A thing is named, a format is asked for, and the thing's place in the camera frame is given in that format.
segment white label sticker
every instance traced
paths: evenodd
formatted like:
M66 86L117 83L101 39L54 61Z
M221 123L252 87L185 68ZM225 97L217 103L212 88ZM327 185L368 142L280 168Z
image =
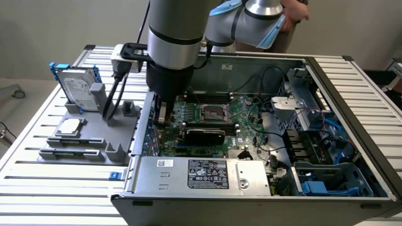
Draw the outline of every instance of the white label sticker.
M89 86L81 79L64 79L66 89L73 97L74 104L86 111L97 111L94 98Z
M232 65L221 65L221 70L230 70L232 69Z
M173 160L172 159L162 159L157 160L157 167L172 167L173 166Z

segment person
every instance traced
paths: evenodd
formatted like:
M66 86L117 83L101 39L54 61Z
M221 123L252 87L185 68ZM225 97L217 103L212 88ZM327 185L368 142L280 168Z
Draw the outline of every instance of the person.
M285 16L285 19L281 25L280 32L269 49L256 48L253 46L246 45L245 43L236 42L236 51L285 53L293 36L296 24L301 20L309 19L309 12L307 6L308 0L280 0L280 4L283 6L281 13Z

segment green circuit board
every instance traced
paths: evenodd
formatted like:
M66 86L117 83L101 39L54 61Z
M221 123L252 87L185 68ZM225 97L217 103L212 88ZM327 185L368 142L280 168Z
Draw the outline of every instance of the green circuit board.
M248 113L250 117L257 117L258 109L253 107L252 97L236 96L233 100L225 105L216 104L194 104L185 103L180 99L174 102L172 113L170 127L158 130L158 155L168 157L226 157L228 150L241 150L245 146L250 147L252 139L256 137L257 141L264 137L263 134L254 132L248 120ZM225 109L224 116L212 114L213 109ZM252 127L263 131L263 125L256 124L256 119L252 120ZM225 136L222 145L214 146L188 146L180 138L182 132L181 123L217 123L217 124L237 124L236 129L240 132L234 136Z

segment person's hand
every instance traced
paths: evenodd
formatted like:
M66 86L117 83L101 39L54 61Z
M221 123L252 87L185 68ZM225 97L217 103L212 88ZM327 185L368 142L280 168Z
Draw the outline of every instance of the person's hand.
M280 31L281 32L288 32L289 29L293 27L295 21L289 18L289 13L288 13L287 8L283 8L281 13L284 15L284 21L283 21L283 24L281 24Z
M309 19L308 6L297 1L295 1L292 4L288 4L283 12L284 16L288 16L293 21Z

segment gray component holder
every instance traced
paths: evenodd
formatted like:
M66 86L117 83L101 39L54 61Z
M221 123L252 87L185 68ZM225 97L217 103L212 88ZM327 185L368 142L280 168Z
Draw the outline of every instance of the gray component holder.
M105 87L101 83L90 86L98 111L102 110L105 101ZM132 141L138 118L138 106L129 106L129 115L122 114L117 108L113 118L108 123L102 121L98 112L82 112L74 104L65 104L68 112L58 123L53 135L46 139L46 147L39 149L37 162L126 165L126 153ZM80 125L72 134L61 134L58 128L66 119L78 119Z

